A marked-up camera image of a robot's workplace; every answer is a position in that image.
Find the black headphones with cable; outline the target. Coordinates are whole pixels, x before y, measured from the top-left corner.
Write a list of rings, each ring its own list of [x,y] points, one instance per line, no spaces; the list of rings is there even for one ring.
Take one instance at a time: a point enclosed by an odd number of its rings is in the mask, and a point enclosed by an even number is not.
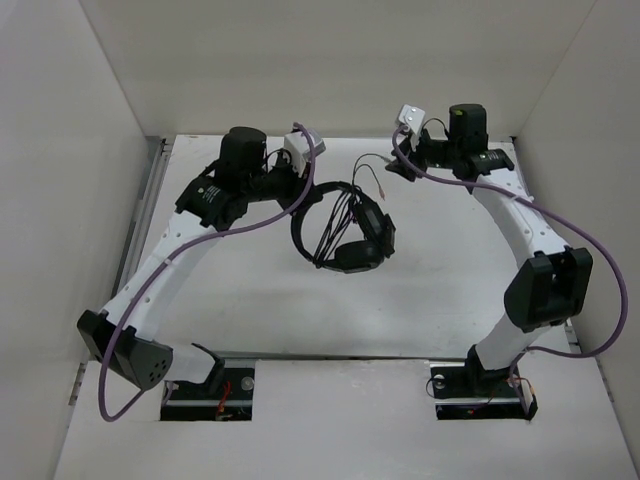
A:
[[[372,166],[360,155],[354,162],[351,179],[334,180],[312,188],[316,197],[300,207],[291,217],[290,234],[298,253],[318,270],[344,274],[374,270],[395,253],[396,226],[391,216],[381,209],[356,182],[357,175],[369,170],[385,198],[381,182]],[[335,195],[326,223],[315,246],[309,249],[304,242],[303,227],[311,208],[326,196]]]

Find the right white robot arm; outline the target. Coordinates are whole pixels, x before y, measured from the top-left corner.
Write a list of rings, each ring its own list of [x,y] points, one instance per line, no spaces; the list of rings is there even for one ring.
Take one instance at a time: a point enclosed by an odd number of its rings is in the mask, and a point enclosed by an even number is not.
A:
[[[582,311],[593,258],[551,228],[527,196],[509,155],[490,148],[482,105],[450,107],[443,140],[429,135],[427,122],[422,109],[401,107],[392,137],[395,159],[388,170],[409,181],[425,177],[430,167],[450,170],[449,183],[464,186],[486,209],[518,268],[503,296],[503,316],[470,348],[463,369],[465,386],[484,394],[544,332]]]

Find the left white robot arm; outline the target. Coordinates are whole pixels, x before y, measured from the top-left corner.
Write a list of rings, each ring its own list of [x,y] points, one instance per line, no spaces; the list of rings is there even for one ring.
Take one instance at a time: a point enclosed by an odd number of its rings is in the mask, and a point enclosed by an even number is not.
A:
[[[207,348],[169,346],[155,337],[165,311],[193,269],[254,202],[275,200],[294,212],[312,186],[325,145],[319,134],[295,125],[283,138],[284,154],[269,166],[267,137],[233,127],[217,160],[187,185],[161,239],[121,291],[98,311],[85,311],[77,327],[103,373],[113,372],[140,391],[163,381],[189,383],[201,396],[223,387],[224,360]]]

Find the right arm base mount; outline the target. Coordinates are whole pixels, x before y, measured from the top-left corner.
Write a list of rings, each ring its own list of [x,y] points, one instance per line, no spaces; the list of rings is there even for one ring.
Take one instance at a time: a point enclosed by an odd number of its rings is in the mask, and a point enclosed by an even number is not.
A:
[[[517,372],[479,385],[472,384],[462,363],[431,364],[429,373],[425,389],[438,420],[531,421],[538,412],[531,382]]]

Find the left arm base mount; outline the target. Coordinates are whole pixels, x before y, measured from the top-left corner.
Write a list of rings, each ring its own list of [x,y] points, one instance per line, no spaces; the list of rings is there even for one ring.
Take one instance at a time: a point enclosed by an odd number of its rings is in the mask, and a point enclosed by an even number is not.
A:
[[[177,382],[160,407],[164,422],[246,422],[252,419],[254,359],[229,359],[213,393],[204,386]]]

